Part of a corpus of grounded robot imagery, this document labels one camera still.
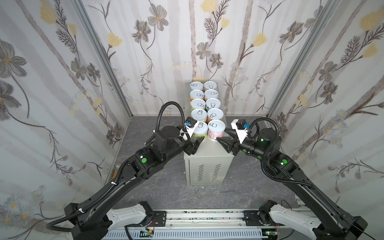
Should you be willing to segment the pink brown can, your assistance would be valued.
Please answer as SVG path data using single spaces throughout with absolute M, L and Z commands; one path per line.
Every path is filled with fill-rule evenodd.
M 221 120 L 211 120 L 208 123 L 208 138 L 211 141 L 217 141 L 224 135 L 226 124 Z

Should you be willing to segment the yellow labelled can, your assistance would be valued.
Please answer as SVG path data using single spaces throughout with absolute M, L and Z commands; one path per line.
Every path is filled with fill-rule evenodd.
M 190 92 L 190 101 L 195 100 L 195 99 L 201 99 L 203 100 L 205 96 L 205 93 L 201 90 L 192 90 Z

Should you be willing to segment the orange labelled can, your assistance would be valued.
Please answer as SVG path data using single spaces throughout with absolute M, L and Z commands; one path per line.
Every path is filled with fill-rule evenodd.
M 213 81 L 207 81 L 204 83 L 204 92 L 207 90 L 217 90 L 218 84 Z

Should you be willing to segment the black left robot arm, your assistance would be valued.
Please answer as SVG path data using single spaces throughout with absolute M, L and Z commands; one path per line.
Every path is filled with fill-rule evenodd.
M 161 128 L 163 112 L 170 105 L 179 109 L 182 123 Z M 71 233 L 75 240 L 101 240 L 113 225 L 108 212 L 119 200 L 162 170 L 172 158 L 181 153 L 193 155 L 197 152 L 203 139 L 194 140 L 192 135 L 199 123 L 192 117 L 186 118 L 178 103 L 165 103 L 159 111 L 153 135 L 143 148 L 120 165 L 116 177 L 84 202 L 68 204 L 65 216 L 48 223 L 46 228 Z

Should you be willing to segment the green labelled can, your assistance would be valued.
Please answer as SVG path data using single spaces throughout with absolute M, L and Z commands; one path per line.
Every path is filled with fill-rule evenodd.
M 203 99 L 194 99 L 190 102 L 191 111 L 196 109 L 205 110 L 206 109 L 206 102 Z

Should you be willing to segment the teal labelled can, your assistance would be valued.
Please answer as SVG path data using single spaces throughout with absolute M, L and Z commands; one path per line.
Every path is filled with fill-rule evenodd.
M 192 83 L 190 83 L 190 89 L 191 89 L 191 91 L 193 91 L 193 90 L 203 91 L 204 84 L 202 82 L 192 82 Z

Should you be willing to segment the pink labelled can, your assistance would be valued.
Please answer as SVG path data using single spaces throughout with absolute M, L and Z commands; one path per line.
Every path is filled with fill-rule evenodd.
M 208 99 L 217 99 L 219 96 L 218 91 L 214 89 L 209 89 L 205 91 L 204 100 L 207 101 Z

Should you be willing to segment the brown labelled can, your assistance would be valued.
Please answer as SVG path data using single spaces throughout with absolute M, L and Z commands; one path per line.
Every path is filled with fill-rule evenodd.
M 207 123 L 212 120 L 222 120 L 224 117 L 224 112 L 218 108 L 211 108 L 207 111 Z

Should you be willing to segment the pale teal can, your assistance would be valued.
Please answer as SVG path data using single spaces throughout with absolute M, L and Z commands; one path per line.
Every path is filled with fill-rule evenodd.
M 220 109 L 221 108 L 221 101 L 219 99 L 214 99 L 214 98 L 211 98 L 211 99 L 207 99 L 206 100 L 206 110 L 210 110 L 210 109 Z

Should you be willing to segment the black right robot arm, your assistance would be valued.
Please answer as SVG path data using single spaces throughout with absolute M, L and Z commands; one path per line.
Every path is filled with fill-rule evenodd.
M 315 214 L 310 218 L 267 201 L 259 208 L 262 224 L 282 224 L 312 240 L 357 240 L 368 223 L 352 216 L 326 196 L 288 155 L 280 151 L 280 129 L 276 121 L 261 117 L 251 124 L 234 120 L 225 132 L 229 138 L 218 138 L 228 153 L 245 155 L 260 161 L 262 172 L 271 180 L 282 183 Z

